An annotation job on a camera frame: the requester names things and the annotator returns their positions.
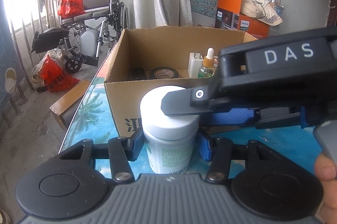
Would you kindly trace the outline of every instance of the orange box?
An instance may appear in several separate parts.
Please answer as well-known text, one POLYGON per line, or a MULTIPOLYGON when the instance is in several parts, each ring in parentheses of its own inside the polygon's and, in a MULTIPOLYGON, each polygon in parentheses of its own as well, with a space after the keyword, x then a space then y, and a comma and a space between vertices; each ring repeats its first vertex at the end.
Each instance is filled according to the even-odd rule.
POLYGON ((240 14, 241 1, 218 0, 214 28, 243 30, 258 39, 268 37, 268 24, 240 14))

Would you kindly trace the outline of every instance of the wheelchair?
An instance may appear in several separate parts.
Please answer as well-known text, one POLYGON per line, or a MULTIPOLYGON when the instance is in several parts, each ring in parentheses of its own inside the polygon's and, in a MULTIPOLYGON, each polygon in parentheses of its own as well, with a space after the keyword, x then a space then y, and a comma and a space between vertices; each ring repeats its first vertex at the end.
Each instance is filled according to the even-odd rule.
POLYGON ((52 27, 41 34, 35 32, 31 52, 43 53, 61 48, 66 60, 65 70, 70 74, 78 72, 82 64, 97 68, 104 42, 107 42, 110 51, 122 30, 128 28, 127 7, 119 0, 83 0, 83 6, 84 14, 61 19, 60 27, 52 27), (104 19, 95 28, 85 24, 86 20, 100 18, 104 19), (110 35, 109 25, 116 36, 110 35))

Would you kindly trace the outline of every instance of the white bottle cap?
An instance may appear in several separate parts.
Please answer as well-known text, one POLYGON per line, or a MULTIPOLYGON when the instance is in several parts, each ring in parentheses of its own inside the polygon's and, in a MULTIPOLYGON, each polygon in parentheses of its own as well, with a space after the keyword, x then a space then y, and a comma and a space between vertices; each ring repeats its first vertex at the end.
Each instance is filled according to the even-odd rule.
POLYGON ((208 58, 208 59, 214 59, 214 49, 213 48, 208 48, 206 58, 208 58))
POLYGON ((161 100, 168 92, 183 89, 185 88, 179 86, 162 86, 149 91, 142 98, 142 126, 151 135, 164 140, 177 140, 196 133, 199 126, 198 115, 170 117, 161 110, 161 100))

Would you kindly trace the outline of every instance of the dropper bottle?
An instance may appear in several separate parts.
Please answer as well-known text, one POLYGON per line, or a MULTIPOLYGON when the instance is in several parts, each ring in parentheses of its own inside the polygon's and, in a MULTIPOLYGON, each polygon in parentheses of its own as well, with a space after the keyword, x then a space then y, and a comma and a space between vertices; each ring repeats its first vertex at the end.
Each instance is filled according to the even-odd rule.
POLYGON ((198 78, 211 78, 214 75, 214 50, 208 48, 207 56, 203 58, 203 64, 199 68, 198 78))

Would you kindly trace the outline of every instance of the red plastic bag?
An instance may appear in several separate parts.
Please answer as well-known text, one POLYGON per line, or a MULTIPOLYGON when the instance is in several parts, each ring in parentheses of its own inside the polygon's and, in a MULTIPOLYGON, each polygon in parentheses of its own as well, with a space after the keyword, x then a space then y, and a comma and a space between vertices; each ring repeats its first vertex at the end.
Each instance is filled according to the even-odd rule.
POLYGON ((65 73, 49 55, 47 55, 39 75, 44 79, 44 83, 50 92, 69 90, 80 81, 65 73))
POLYGON ((57 13, 63 18, 84 14, 83 0, 61 0, 57 13))

